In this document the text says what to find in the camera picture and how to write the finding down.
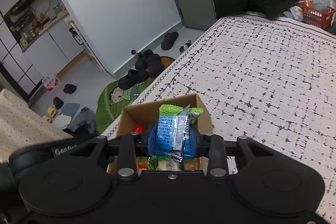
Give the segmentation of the blue green snack packet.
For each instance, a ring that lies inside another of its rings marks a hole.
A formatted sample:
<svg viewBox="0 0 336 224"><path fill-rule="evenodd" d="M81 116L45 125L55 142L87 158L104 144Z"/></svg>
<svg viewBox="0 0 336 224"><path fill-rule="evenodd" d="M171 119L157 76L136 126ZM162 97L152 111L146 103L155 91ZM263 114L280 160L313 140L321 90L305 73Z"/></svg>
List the blue green snack packet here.
<svg viewBox="0 0 336 224"><path fill-rule="evenodd" d="M189 130L203 114L204 109L198 107L180 107L161 105L155 138L154 156L167 157L178 163L187 157L189 148Z"/></svg>

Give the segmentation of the red small candy wrapper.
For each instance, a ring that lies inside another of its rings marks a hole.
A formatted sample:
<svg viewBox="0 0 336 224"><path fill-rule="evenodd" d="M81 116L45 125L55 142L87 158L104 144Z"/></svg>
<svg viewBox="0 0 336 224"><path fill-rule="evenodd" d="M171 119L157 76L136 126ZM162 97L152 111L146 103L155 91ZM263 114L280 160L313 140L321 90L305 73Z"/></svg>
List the red small candy wrapper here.
<svg viewBox="0 0 336 224"><path fill-rule="evenodd" d="M138 124L137 127L134 129L134 133L143 133L144 129L143 126L141 124Z"/></svg>

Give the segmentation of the green cartoon floor mat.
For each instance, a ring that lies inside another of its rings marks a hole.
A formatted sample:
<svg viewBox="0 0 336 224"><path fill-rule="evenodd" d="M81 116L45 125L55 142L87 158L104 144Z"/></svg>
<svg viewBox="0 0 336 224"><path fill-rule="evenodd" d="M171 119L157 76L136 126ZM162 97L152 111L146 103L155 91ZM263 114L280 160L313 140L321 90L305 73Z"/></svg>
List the green cartoon floor mat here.
<svg viewBox="0 0 336 224"><path fill-rule="evenodd" d="M131 104L153 82L147 79L123 90L118 82L108 84L102 91L95 112L96 131L100 135L121 114L124 107Z"/></svg>

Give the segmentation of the cream dotted cloth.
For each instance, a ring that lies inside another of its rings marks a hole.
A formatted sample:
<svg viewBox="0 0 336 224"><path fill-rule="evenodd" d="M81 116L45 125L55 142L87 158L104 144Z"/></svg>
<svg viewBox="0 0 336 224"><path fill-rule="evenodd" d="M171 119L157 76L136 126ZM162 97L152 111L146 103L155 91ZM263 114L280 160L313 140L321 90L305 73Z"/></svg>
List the cream dotted cloth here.
<svg viewBox="0 0 336 224"><path fill-rule="evenodd" d="M8 162L10 155L27 145L69 139L71 135L45 121L28 104L7 89L0 99L0 159Z"/></svg>

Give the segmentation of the black shoe near mat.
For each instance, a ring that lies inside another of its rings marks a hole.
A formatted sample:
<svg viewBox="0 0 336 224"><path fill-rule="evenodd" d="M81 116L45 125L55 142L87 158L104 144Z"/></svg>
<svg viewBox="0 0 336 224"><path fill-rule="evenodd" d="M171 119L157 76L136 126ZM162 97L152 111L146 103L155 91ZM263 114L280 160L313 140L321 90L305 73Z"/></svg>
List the black shoe near mat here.
<svg viewBox="0 0 336 224"><path fill-rule="evenodd" d="M121 77L118 81L118 87L122 90L128 90L135 84L146 81L149 78L149 74L146 70L130 69L124 77Z"/></svg>

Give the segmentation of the black shoes pair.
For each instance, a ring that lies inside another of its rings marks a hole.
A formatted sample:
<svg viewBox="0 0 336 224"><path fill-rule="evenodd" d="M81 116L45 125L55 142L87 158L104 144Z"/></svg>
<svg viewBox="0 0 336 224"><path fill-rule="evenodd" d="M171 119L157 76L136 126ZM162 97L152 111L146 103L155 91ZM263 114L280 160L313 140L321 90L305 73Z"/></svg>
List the black shoes pair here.
<svg viewBox="0 0 336 224"><path fill-rule="evenodd" d="M158 77L165 70L165 66L159 54L153 53L151 50L146 50L140 52L137 56L138 59L135 62L135 69L147 70L150 78Z"/></svg>

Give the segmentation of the red white plastic bag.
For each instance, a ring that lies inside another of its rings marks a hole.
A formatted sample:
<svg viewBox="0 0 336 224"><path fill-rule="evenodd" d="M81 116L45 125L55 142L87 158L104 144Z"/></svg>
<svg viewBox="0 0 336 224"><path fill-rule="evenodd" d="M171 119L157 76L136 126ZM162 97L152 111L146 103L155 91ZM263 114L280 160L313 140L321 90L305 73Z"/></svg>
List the red white plastic bag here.
<svg viewBox="0 0 336 224"><path fill-rule="evenodd" d="M60 84L60 79L57 74L50 74L43 78L42 84L46 91L51 92Z"/></svg>

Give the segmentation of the white black patterned bedspread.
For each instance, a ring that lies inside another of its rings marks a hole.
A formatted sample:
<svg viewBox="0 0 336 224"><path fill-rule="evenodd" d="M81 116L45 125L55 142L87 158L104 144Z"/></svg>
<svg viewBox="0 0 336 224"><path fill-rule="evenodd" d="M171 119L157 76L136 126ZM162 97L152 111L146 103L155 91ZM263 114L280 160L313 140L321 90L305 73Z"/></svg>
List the white black patterned bedspread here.
<svg viewBox="0 0 336 224"><path fill-rule="evenodd" d="M196 92L214 132L250 138L234 191L257 209L281 203L302 180L262 146L315 168L326 183L319 214L335 223L335 39L254 15L229 16L155 80L137 103Z"/></svg>

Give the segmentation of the orange plastic basket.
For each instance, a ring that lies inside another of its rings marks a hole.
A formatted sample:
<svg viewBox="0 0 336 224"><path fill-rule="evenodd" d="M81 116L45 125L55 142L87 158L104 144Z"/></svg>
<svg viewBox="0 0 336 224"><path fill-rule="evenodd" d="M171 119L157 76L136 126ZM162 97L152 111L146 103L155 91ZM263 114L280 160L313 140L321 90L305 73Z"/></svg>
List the orange plastic basket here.
<svg viewBox="0 0 336 224"><path fill-rule="evenodd" d="M299 3L303 12L303 22L323 30L329 28L333 22L335 9L327 6L327 11L321 11L313 7L313 1L302 1Z"/></svg>

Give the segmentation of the black slippers by wall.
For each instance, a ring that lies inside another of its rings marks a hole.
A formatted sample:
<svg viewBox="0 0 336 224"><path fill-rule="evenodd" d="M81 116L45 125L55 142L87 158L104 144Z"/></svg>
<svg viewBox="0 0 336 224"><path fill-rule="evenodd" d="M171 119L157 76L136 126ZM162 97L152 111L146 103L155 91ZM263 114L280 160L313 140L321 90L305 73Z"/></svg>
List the black slippers by wall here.
<svg viewBox="0 0 336 224"><path fill-rule="evenodd" d="M177 32L167 33L164 36L163 42L161 43L161 48L164 51L170 50L175 41L177 40L179 34Z"/></svg>

